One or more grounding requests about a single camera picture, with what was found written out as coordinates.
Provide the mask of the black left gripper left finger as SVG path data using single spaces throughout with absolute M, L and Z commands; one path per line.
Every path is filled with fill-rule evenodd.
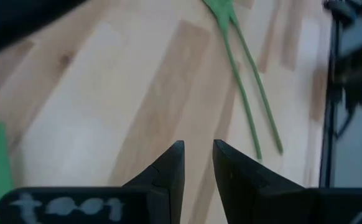
M 0 199 L 0 224 L 180 224 L 185 144 L 121 187 L 25 187 Z

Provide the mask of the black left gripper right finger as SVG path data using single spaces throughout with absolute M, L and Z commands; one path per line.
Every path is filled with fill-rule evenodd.
M 362 224 L 362 188 L 305 188 L 221 139 L 213 165 L 228 224 Z

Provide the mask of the bunch of mixed flowers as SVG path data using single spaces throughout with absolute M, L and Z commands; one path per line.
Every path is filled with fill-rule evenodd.
M 284 147 L 282 145 L 282 141 L 281 141 L 281 137 L 280 137 L 280 134 L 278 132 L 278 129 L 277 129 L 277 126 L 276 126 L 276 122 L 275 122 L 275 119 L 273 117 L 273 114 L 272 114 L 272 110 L 271 110 L 271 106 L 269 104 L 269 101 L 267 99 L 267 95 L 266 95 L 266 92 L 265 92 L 265 89 L 264 89 L 264 85 L 262 84 L 262 80 L 261 80 L 261 77 L 259 75 L 259 72 L 258 72 L 258 67 L 253 59 L 253 56 L 251 55 L 250 51 L 249 51 L 249 47 L 246 43 L 246 40 L 244 38 L 244 35 L 243 35 L 243 32 L 242 32 L 242 29 L 241 29 L 241 26 L 239 24 L 239 20 L 237 18 L 237 21 L 238 21 L 238 25 L 239 27 L 236 28 L 236 32 L 237 32 L 237 35 L 241 41 L 241 44 L 243 46 L 243 50 L 244 50 L 244 53 L 247 57 L 247 60 L 251 66 L 251 69 L 253 71 L 253 74 L 254 74 L 254 77 L 256 79 L 256 82 L 257 82 L 257 85 L 258 85 L 258 88 L 259 88 L 259 92 L 261 94 L 261 99 L 262 99 L 262 102 L 263 102 L 263 105 L 264 105 L 264 109 L 265 109 L 265 112 L 267 114 L 267 120 L 269 122 L 269 126 L 272 130 L 272 138 L 275 142 L 275 145 L 276 145 L 276 148 L 278 150 L 278 153 L 279 154 L 283 154 L 284 153 Z

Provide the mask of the black rail bracket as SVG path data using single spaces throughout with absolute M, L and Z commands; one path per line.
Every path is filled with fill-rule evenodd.
M 324 0 L 323 8 L 343 27 L 351 26 L 362 16 L 362 3 L 355 0 Z

